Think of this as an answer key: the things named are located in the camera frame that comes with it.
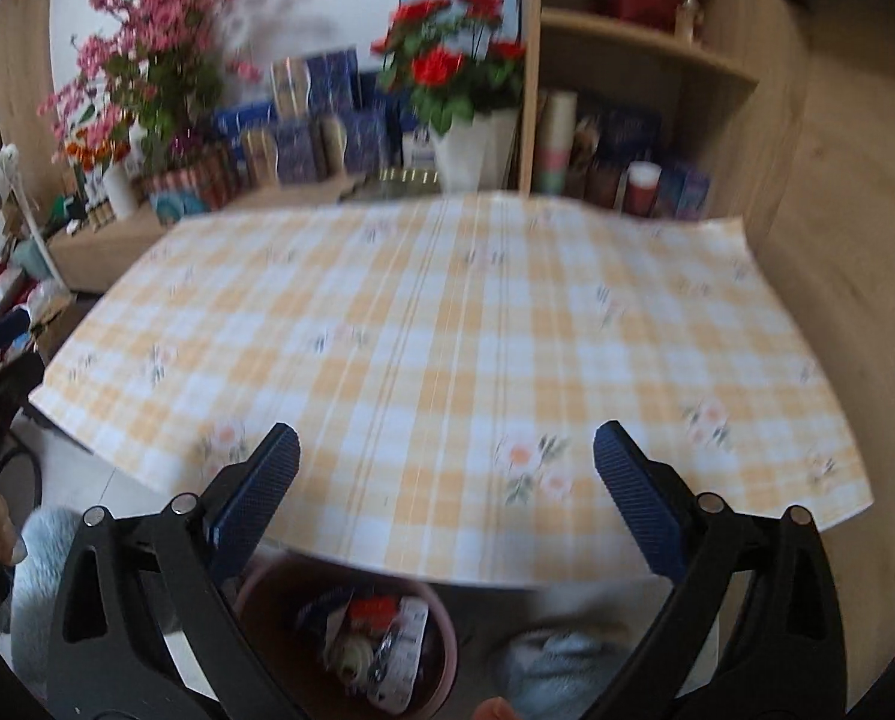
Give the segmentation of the yellow plaid tablecloth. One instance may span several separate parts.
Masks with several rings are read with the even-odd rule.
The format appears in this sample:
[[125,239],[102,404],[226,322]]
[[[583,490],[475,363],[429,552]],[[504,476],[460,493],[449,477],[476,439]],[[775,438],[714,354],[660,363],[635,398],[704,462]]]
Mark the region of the yellow plaid tablecloth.
[[872,491],[737,220],[511,193],[189,218],[49,364],[34,405],[166,496],[285,422],[269,533],[389,574],[530,587],[644,562],[592,461],[618,421],[690,488],[833,527]]

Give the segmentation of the gold embossed tray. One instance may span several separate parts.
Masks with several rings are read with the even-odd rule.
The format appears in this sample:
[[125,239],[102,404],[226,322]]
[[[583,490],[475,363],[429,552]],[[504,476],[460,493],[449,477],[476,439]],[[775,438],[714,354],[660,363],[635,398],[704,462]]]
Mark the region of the gold embossed tray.
[[340,193],[340,202],[387,202],[439,193],[441,182],[434,169],[388,167],[377,174],[358,179],[352,188]]

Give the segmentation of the stacked blue gift boxes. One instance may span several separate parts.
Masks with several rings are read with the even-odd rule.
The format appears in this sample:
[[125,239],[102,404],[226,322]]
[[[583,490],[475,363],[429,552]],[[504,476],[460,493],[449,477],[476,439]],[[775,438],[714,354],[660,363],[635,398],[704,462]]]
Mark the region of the stacked blue gift boxes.
[[[501,34],[522,43],[521,0],[504,0]],[[377,68],[365,70],[345,47],[274,62],[269,98],[213,115],[236,169],[281,185],[394,166],[436,171],[433,130],[416,119],[409,93],[379,86],[376,59]]]

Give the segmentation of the red paper cup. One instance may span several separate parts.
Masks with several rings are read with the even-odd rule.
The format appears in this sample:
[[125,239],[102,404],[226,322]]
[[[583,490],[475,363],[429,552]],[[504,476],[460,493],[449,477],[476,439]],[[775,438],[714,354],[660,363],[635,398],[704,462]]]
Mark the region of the red paper cup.
[[651,161],[633,161],[626,169],[623,211],[628,215],[648,218],[653,213],[662,167]]

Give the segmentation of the white blister pack card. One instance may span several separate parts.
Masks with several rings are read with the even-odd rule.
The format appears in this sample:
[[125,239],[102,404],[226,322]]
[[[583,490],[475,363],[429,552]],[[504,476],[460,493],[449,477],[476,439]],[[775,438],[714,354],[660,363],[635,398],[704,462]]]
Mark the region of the white blister pack card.
[[374,654],[366,695],[374,707],[391,715],[406,713],[412,700],[428,614],[430,605],[420,596],[404,596]]

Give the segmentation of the orange flower pot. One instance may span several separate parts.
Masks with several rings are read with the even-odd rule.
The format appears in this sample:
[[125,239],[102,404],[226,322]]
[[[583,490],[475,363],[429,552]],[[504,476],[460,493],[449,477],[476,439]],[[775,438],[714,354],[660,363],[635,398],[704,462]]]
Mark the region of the orange flower pot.
[[72,138],[64,146],[83,192],[86,217],[95,229],[128,220],[140,210],[139,192],[128,169],[130,153],[127,140],[89,148],[82,140]]

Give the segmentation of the white desk fan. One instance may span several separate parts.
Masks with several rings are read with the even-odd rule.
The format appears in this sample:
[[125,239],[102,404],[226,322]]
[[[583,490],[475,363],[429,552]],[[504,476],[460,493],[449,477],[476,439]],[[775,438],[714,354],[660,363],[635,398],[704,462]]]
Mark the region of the white desk fan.
[[28,227],[29,235],[36,244],[36,249],[43,257],[43,261],[49,268],[52,278],[59,283],[62,288],[67,286],[67,282],[62,277],[61,270],[54,262],[50,255],[49,247],[47,247],[46,239],[41,232],[41,225],[36,221],[34,216],[34,203],[29,199],[26,193],[23,176],[20,169],[20,150],[15,143],[0,148],[0,211],[4,210],[5,203],[13,197],[15,203],[20,208],[21,216],[25,220]]

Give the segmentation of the brown round trash bin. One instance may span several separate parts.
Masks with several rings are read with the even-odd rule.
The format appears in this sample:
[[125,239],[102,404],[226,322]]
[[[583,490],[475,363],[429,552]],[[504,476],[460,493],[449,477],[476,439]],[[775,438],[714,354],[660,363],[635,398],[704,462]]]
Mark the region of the brown round trash bin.
[[[368,700],[368,671],[404,596],[430,605],[412,700],[391,715]],[[313,718],[433,718],[459,667],[456,629],[433,587],[283,554],[251,564],[239,626],[283,691]]]

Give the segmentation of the pink blossom flower arrangement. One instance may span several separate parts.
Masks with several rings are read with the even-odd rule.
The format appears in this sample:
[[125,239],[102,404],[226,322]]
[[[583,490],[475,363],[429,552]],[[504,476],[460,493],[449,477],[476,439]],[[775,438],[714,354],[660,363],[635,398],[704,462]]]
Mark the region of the pink blossom flower arrangement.
[[127,158],[140,130],[142,171],[160,174],[199,159],[224,78],[255,82],[259,69],[230,59],[218,20],[236,0],[88,0],[114,21],[75,41],[77,71],[39,106],[54,117],[57,154],[82,171]]

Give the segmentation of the red rose bouquet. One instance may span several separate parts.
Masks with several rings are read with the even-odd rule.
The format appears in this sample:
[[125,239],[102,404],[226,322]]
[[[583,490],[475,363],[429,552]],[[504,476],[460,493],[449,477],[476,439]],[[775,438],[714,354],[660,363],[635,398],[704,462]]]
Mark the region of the red rose bouquet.
[[443,137],[454,124],[516,109],[525,46],[501,34],[504,0],[410,0],[371,44],[379,86],[405,91],[416,119]]

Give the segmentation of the wooden shelf unit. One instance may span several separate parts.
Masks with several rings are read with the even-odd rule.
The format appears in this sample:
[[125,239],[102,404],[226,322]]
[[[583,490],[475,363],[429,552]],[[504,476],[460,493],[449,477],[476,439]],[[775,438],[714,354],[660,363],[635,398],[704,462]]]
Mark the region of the wooden shelf unit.
[[530,91],[654,110],[815,349],[874,489],[825,538],[861,699],[895,656],[895,0],[685,0],[675,31],[522,0]]

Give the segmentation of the white flower vase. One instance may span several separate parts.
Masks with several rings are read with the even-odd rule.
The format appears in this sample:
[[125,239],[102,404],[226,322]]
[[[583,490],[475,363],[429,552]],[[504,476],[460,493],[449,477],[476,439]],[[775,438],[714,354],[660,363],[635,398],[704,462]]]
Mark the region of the white flower vase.
[[446,135],[431,133],[441,192],[459,195],[505,188],[519,119],[518,109],[493,110],[470,122],[454,122]]

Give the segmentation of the stack of paper cups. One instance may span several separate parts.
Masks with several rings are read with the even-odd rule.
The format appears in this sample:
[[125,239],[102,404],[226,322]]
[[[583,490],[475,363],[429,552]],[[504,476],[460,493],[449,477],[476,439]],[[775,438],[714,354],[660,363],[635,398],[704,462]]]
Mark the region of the stack of paper cups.
[[535,135],[532,192],[539,195],[563,192],[575,140],[576,109],[576,91],[553,89],[546,93]]

